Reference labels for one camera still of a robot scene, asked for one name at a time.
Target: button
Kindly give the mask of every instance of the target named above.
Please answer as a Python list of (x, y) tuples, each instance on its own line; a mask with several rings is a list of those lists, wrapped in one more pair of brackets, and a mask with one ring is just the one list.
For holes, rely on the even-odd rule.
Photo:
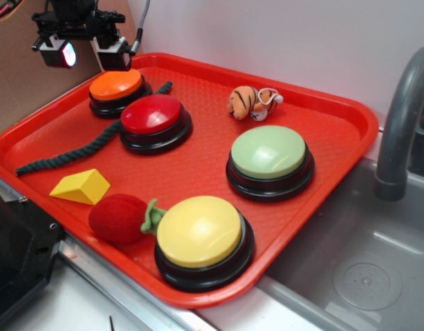
[(135, 69), (108, 71), (91, 83), (89, 92), (96, 100), (111, 101), (133, 93), (142, 81), (141, 73)]
[(153, 94), (130, 104), (121, 114), (123, 127), (132, 134), (153, 134), (173, 126), (181, 117), (181, 104), (165, 94)]
[(157, 241), (164, 256), (184, 268), (204, 268), (228, 257), (241, 240), (236, 208), (218, 197), (186, 199), (164, 215)]
[(233, 143), (234, 166), (255, 179), (275, 179), (295, 171), (305, 158), (299, 133), (282, 126), (260, 126), (244, 132)]

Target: dark green rope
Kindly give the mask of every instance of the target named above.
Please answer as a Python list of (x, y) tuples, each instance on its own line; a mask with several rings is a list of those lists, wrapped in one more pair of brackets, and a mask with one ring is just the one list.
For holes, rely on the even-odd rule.
[[(161, 86), (155, 94), (167, 94), (172, 88), (173, 83), (168, 81), (163, 86)], [(103, 148), (109, 140), (120, 130), (121, 120), (115, 121), (110, 126), (108, 126), (94, 141), (90, 142), (88, 145), (83, 146), (82, 148), (77, 148), (71, 152), (66, 152), (65, 154), (60, 154), (57, 157), (51, 159), (43, 159), (29, 163), (19, 169), (16, 169), (17, 176), (22, 174), (29, 174), (30, 172), (36, 172), (39, 170), (45, 169), (55, 169), (69, 162), (76, 161), (83, 157), (89, 157), (90, 155), (95, 154), (101, 148)]]

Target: black button base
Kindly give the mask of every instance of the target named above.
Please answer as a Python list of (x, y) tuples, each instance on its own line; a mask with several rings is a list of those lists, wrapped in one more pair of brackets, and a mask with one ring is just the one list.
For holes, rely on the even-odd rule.
[(225, 167), (230, 187), (242, 197), (257, 202), (278, 202), (304, 191), (314, 177), (314, 157), (305, 146), (305, 158), (292, 173), (275, 179), (255, 179), (236, 169), (232, 155)]
[(146, 97), (152, 94), (152, 86), (141, 76), (143, 79), (140, 86), (131, 94), (109, 101), (96, 100), (89, 93), (89, 108), (92, 113), (102, 119), (118, 119), (123, 110), (133, 101)]
[(157, 267), (171, 286), (185, 292), (207, 292), (233, 282), (249, 267), (254, 255), (254, 233), (247, 220), (241, 218), (242, 236), (233, 253), (214, 265), (204, 268), (184, 268), (170, 262), (155, 245)]
[(153, 155), (167, 152), (181, 145), (191, 135), (192, 130), (192, 117), (181, 105), (181, 116), (173, 126), (154, 134), (133, 134), (122, 125), (120, 138), (129, 152)]

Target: white wall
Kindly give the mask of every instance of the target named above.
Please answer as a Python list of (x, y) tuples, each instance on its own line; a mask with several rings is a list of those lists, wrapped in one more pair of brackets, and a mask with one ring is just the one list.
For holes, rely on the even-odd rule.
[[(128, 0), (138, 25), (145, 0)], [(360, 101), (381, 125), (424, 46), (424, 0), (153, 0), (144, 52), (166, 52)]]

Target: yellow button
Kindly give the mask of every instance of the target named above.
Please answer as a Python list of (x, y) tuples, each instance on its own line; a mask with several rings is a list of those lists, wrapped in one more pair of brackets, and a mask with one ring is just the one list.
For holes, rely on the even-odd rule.
[(158, 226), (164, 256), (184, 268), (203, 268), (228, 257), (241, 240), (241, 218), (224, 199), (201, 196), (170, 208)]
[(90, 84), (89, 92), (96, 100), (116, 100), (134, 92), (142, 81), (141, 73), (135, 69), (107, 71)]

